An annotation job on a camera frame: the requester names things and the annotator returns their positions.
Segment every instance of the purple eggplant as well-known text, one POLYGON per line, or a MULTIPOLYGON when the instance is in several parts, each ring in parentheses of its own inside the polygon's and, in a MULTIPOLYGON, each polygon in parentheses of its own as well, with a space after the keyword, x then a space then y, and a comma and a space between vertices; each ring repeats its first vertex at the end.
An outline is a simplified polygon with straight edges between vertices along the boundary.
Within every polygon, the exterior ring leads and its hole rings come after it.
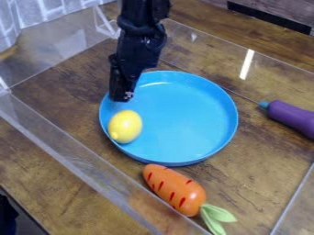
POLYGON ((314 112, 293 106, 279 100, 267 103, 262 101, 259 107, 266 109, 267 116, 286 126, 301 131, 314 140, 314 112))

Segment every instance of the toy fruit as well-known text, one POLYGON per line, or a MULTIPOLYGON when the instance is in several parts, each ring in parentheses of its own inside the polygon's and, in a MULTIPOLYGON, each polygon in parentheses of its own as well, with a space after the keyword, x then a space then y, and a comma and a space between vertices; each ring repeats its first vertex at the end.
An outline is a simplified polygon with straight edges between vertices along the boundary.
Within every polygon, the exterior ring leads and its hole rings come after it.
POLYGON ((148 164, 142 175, 158 196, 187 217, 200 213, 202 219, 215 235, 226 234, 221 222, 235 222, 237 218, 223 208, 204 204, 202 186, 170 168, 148 164))
POLYGON ((132 142, 142 133, 142 117, 132 110, 118 112, 108 124, 111 138, 119 143, 132 142))

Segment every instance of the toy vegetable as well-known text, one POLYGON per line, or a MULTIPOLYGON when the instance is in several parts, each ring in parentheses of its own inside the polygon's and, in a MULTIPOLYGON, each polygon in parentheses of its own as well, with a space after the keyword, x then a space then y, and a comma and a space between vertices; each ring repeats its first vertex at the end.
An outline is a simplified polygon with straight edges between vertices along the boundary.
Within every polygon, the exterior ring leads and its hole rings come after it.
POLYGON ((219 222, 235 222, 237 218, 223 208, 204 204, 206 193, 202 186, 170 168, 148 164, 142 175, 158 196, 187 217, 199 213, 215 235, 226 234, 219 222))

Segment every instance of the yellow lemon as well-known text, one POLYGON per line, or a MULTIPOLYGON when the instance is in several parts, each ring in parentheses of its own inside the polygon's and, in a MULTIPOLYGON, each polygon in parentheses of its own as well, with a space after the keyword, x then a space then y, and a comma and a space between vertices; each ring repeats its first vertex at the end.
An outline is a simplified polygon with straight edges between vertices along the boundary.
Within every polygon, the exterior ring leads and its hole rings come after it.
POLYGON ((108 133, 119 143, 130 143, 142 133, 142 117, 131 110, 123 110, 112 116, 108 133))

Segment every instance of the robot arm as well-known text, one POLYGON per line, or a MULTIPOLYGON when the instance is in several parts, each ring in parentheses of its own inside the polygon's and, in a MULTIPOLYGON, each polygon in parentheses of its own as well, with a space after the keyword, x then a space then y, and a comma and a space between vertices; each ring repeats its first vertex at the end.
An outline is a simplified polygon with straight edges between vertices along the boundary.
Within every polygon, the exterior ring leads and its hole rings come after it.
POLYGON ((142 71, 158 66, 167 34, 159 21, 168 17, 170 0, 123 0, 118 25, 122 34, 116 53, 110 56, 110 98, 127 102, 134 94, 142 71))

